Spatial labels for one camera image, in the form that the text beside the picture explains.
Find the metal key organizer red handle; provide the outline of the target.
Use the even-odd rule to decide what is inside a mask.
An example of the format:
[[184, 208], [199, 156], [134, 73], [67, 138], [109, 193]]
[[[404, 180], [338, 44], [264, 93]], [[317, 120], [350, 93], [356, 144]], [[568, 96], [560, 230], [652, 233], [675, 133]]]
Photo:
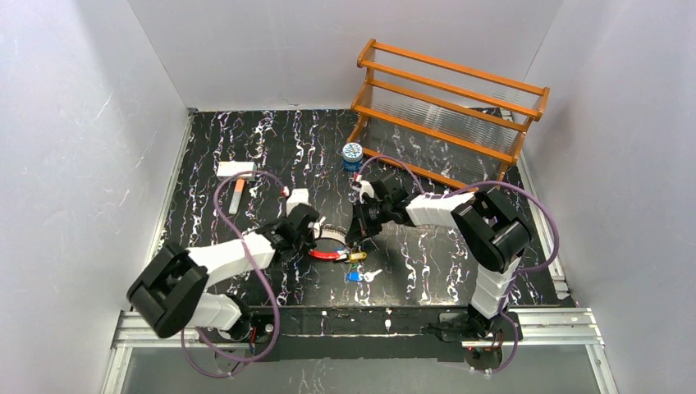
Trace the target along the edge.
[[346, 242], [347, 231], [342, 227], [326, 223], [314, 225], [315, 247], [309, 255], [322, 262], [330, 263], [361, 263], [368, 254], [350, 246]]

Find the silver key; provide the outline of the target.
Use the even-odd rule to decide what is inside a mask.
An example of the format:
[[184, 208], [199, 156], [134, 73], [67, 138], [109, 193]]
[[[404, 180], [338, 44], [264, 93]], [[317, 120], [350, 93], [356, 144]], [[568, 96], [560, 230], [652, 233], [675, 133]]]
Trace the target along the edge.
[[364, 282], [372, 282], [372, 281], [375, 279], [375, 277], [376, 277], [378, 274], [380, 274], [381, 272], [382, 272], [381, 269], [376, 270], [376, 271], [372, 271], [372, 272], [366, 272], [366, 273], [364, 273], [364, 274], [362, 275], [362, 280], [363, 280]]

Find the blue key tag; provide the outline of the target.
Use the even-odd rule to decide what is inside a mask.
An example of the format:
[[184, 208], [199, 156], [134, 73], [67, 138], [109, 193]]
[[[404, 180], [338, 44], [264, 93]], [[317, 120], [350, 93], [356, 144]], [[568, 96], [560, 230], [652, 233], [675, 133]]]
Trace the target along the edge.
[[349, 272], [346, 274], [346, 280], [348, 282], [362, 282], [364, 280], [364, 275], [359, 272]]

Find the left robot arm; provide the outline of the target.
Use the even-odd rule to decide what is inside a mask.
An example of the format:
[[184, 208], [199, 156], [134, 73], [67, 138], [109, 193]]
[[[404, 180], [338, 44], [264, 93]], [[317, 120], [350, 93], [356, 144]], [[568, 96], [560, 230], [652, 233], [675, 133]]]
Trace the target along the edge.
[[168, 242], [130, 285], [126, 298], [160, 338], [188, 326], [242, 338], [251, 329], [251, 309], [235, 295], [214, 295], [208, 289], [313, 249], [319, 219], [314, 208], [297, 204], [241, 239], [190, 249]]

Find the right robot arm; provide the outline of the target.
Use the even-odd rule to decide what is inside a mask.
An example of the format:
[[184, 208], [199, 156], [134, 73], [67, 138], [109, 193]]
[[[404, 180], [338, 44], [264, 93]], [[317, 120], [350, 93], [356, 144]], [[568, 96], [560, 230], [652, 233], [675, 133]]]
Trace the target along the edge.
[[484, 332], [500, 318], [501, 302], [532, 233], [498, 189], [435, 195], [408, 192], [392, 175], [377, 181], [355, 176], [358, 193], [346, 243], [376, 236], [384, 224], [457, 230], [478, 263], [476, 287], [467, 307], [467, 326]]

